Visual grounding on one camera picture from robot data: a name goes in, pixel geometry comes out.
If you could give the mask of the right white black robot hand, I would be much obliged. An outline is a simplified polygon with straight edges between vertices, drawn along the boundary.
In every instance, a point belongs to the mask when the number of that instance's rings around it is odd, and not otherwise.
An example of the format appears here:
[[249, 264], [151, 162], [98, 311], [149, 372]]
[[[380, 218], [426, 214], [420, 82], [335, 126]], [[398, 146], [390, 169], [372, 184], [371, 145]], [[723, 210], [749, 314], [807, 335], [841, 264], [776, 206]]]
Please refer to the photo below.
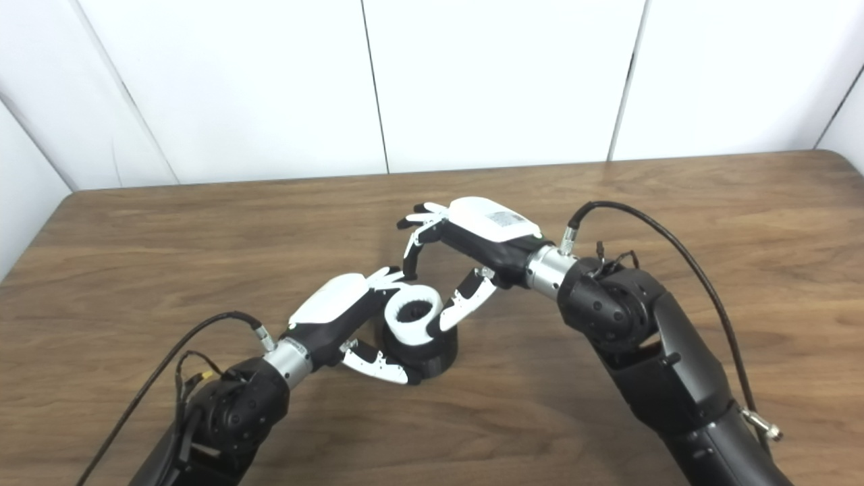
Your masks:
[[457, 198], [447, 207], [434, 202], [418, 204], [397, 222], [398, 230], [409, 227], [414, 231], [402, 258], [405, 280], [417, 278], [423, 246], [438, 241], [479, 264], [469, 271], [442, 310], [427, 324], [426, 332], [432, 338], [454, 328], [496, 290], [527, 288], [532, 255], [553, 244], [530, 219], [478, 196]]

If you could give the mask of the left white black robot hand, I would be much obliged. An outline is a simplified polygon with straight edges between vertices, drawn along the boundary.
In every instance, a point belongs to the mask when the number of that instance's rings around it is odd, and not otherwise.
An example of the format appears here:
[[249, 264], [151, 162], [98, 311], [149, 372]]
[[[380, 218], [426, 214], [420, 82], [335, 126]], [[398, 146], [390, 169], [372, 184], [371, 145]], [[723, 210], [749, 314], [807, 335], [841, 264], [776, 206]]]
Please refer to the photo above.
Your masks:
[[418, 385], [422, 375], [352, 336], [408, 284], [397, 267], [337, 275], [309, 296], [289, 318], [277, 347], [263, 359], [294, 389], [321, 367], [342, 364], [361, 375], [399, 385]]

